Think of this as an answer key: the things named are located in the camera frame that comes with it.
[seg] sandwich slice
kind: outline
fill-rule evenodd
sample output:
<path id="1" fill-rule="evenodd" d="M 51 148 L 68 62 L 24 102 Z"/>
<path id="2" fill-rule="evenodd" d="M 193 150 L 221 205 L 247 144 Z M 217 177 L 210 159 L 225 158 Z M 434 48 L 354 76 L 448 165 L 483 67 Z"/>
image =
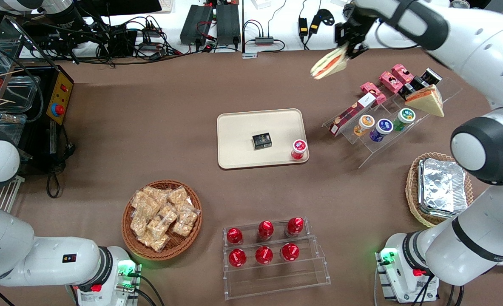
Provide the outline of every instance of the sandwich slice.
<path id="1" fill-rule="evenodd" d="M 435 85 L 430 85 L 410 94 L 406 97 L 405 104 L 431 115 L 444 117 L 442 96 Z"/>

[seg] emergency stop button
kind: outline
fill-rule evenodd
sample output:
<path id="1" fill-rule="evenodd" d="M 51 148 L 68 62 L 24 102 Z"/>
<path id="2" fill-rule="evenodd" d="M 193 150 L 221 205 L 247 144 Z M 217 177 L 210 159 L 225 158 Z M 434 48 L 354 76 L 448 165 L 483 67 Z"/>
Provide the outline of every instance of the emergency stop button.
<path id="1" fill-rule="evenodd" d="M 65 110 L 62 105 L 59 105 L 57 103 L 53 103 L 53 105 L 51 106 L 51 112 L 53 113 L 53 116 L 59 117 L 64 114 Z"/>

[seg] clear acrylic stand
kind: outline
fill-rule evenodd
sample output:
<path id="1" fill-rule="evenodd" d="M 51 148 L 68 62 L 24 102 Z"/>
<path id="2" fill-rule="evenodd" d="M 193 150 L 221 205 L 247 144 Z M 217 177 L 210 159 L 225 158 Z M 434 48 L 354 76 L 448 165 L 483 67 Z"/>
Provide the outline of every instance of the clear acrylic stand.
<path id="1" fill-rule="evenodd" d="M 225 300 L 331 284 L 325 254 L 316 236 L 312 235 L 308 219 L 304 217 L 304 230 L 296 238 L 287 238 L 284 233 L 288 221 L 273 222 L 274 234 L 266 242 L 257 240 L 259 223 L 236 227 L 244 236 L 244 243 L 240 246 L 227 241 L 227 232 L 234 227 L 224 228 Z M 287 263 L 280 256 L 280 249 L 289 242 L 299 247 L 300 254 L 296 261 Z M 261 265 L 255 260 L 255 251 L 259 246 L 268 246 L 273 252 L 273 260 L 268 265 Z M 228 263 L 228 254 L 237 248 L 243 250 L 247 258 L 246 263 L 239 268 Z"/>
<path id="2" fill-rule="evenodd" d="M 443 99 L 442 103 L 446 103 L 448 100 L 453 98 L 455 95 L 457 95 L 457 93 L 459 93 L 462 90 L 461 86 L 457 85 L 457 83 L 455 83 L 450 78 L 442 79 L 442 81 L 436 84 L 436 87 L 438 88 L 438 91 L 442 95 Z M 407 125 L 401 132 L 397 132 L 394 130 L 390 134 L 386 135 L 381 142 L 372 141 L 372 139 L 370 139 L 368 131 L 362 136 L 357 136 L 356 134 L 354 134 L 354 127 L 358 123 L 358 120 L 362 115 L 364 114 L 371 115 L 372 117 L 374 117 L 376 121 L 382 118 L 386 118 L 393 122 L 396 120 L 399 110 L 405 107 L 404 106 L 405 101 L 400 95 L 394 95 L 389 91 L 389 89 L 385 88 L 384 86 L 380 87 L 380 90 L 387 97 L 387 100 L 384 103 L 374 108 L 371 107 L 365 108 L 364 110 L 360 111 L 357 116 L 353 117 L 351 120 L 346 122 L 344 126 L 341 128 L 341 134 L 343 134 L 344 137 L 352 145 L 354 145 L 357 142 L 361 142 L 368 149 L 368 151 L 370 151 L 368 157 L 358 168 L 361 168 L 372 157 L 379 155 L 379 153 L 382 153 L 385 149 L 393 145 L 399 139 L 403 138 L 403 136 L 407 134 L 409 130 L 412 130 L 412 128 L 423 122 L 423 120 L 429 116 L 429 114 L 426 112 L 422 112 L 420 110 L 414 110 L 416 112 L 416 120 L 413 123 Z M 331 126 L 331 123 L 333 122 L 333 120 L 335 120 L 336 117 L 337 116 L 325 122 L 322 125 L 322 127 L 329 128 Z"/>

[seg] wicker basket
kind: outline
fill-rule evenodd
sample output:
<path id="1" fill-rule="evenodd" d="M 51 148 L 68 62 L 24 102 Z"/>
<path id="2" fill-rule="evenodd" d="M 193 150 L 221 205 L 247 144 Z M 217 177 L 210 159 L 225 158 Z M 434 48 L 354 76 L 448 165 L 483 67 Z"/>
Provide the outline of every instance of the wicker basket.
<path id="1" fill-rule="evenodd" d="M 141 244 L 136 239 L 134 231 L 131 230 L 131 221 L 132 221 L 131 215 L 134 211 L 134 207 L 131 206 L 131 201 L 129 200 L 129 202 L 127 203 L 127 207 L 125 207 L 125 212 L 123 213 L 123 220 L 121 221 L 121 231 L 123 234 L 123 240 L 125 240 L 127 248 L 129 248 L 132 252 L 134 252 L 134 254 L 142 258 L 156 261 L 174 258 L 175 256 L 178 256 L 179 254 L 184 252 L 187 248 L 189 248 L 189 246 L 191 246 L 191 244 L 193 243 L 193 241 L 195 241 L 196 237 L 199 234 L 200 228 L 202 227 L 202 207 L 200 205 L 200 200 L 196 195 L 196 193 L 194 192 L 194 190 L 191 189 L 191 187 L 178 181 L 172 181 L 172 180 L 156 181 L 149 183 L 148 186 L 164 190 L 176 189 L 179 186 L 183 186 L 187 191 L 187 194 L 189 194 L 189 197 L 191 197 L 191 202 L 193 203 L 193 206 L 201 210 L 201 213 L 199 214 L 199 219 L 196 221 L 193 230 L 191 230 L 191 233 L 186 238 L 176 233 L 173 233 L 171 230 L 171 228 L 173 227 L 172 224 L 170 230 L 168 230 L 168 236 L 170 236 L 170 240 L 168 240 L 168 243 L 166 244 L 166 246 L 164 246 L 161 252 L 155 252 L 152 248 L 149 248 Z"/>
<path id="2" fill-rule="evenodd" d="M 434 217 L 432 215 L 426 215 L 423 213 L 419 207 L 418 203 L 418 165 L 420 160 L 422 159 L 436 159 L 439 161 L 449 161 L 454 162 L 451 156 L 446 154 L 441 154 L 437 152 L 433 153 L 425 153 L 420 155 L 418 158 L 410 166 L 410 171 L 408 171 L 408 178 L 406 179 L 406 198 L 408 200 L 408 206 L 410 207 L 410 211 L 426 227 L 432 228 L 438 223 L 446 220 L 440 217 Z M 471 205 L 474 198 L 472 196 L 472 185 L 469 174 L 467 173 L 465 176 L 465 196 L 467 197 L 467 203 Z"/>

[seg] pink box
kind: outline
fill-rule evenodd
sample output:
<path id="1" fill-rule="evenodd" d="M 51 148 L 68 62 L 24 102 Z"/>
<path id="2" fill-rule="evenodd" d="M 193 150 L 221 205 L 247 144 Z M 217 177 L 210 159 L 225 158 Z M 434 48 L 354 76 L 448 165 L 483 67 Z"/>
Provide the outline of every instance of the pink box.
<path id="1" fill-rule="evenodd" d="M 386 101 L 386 95 L 384 95 L 376 85 L 372 84 L 372 82 L 366 82 L 360 87 L 363 93 L 372 93 L 376 100 L 372 103 L 371 107 L 376 107 Z"/>
<path id="2" fill-rule="evenodd" d="M 391 73 L 403 84 L 407 84 L 412 81 L 414 76 L 402 65 L 396 64 L 391 68 Z"/>
<path id="3" fill-rule="evenodd" d="M 384 71 L 384 73 L 378 78 L 380 82 L 382 82 L 387 89 L 389 89 L 392 93 L 396 94 L 399 92 L 399 89 L 401 89 L 404 84 L 401 83 L 395 76 L 390 74 L 387 71 Z"/>

